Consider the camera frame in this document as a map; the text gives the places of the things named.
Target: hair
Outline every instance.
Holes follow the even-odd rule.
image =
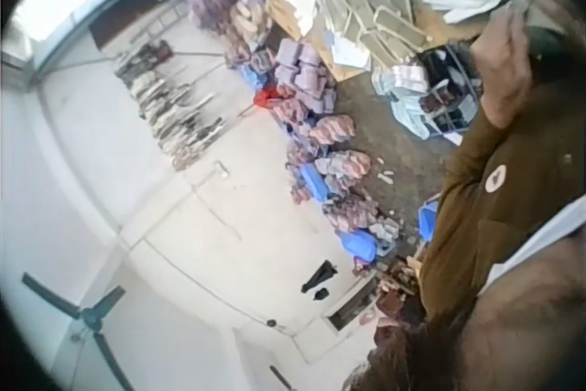
[[[453,391],[460,381],[458,341],[476,300],[415,328],[395,328],[368,356],[351,391]]]

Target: brown jacket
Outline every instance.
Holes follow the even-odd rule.
[[[534,89],[527,108],[505,131],[478,112],[446,166],[421,267],[429,318],[477,293],[494,263],[504,262],[584,193],[585,131],[586,87],[580,79]]]

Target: wooden table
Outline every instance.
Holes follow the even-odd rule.
[[[433,11],[422,0],[412,0],[415,25],[433,38],[429,47],[445,44],[450,39],[464,39],[474,37],[483,30],[488,15],[481,15],[466,20],[458,25],[447,25],[441,14]],[[330,48],[324,45],[324,19],[318,14],[313,22],[313,28],[306,37],[301,36],[293,6],[285,0],[266,0],[268,14],[296,41],[306,40],[318,51],[321,59],[330,70],[337,82],[348,80],[364,72],[362,69],[345,67],[333,62]]]

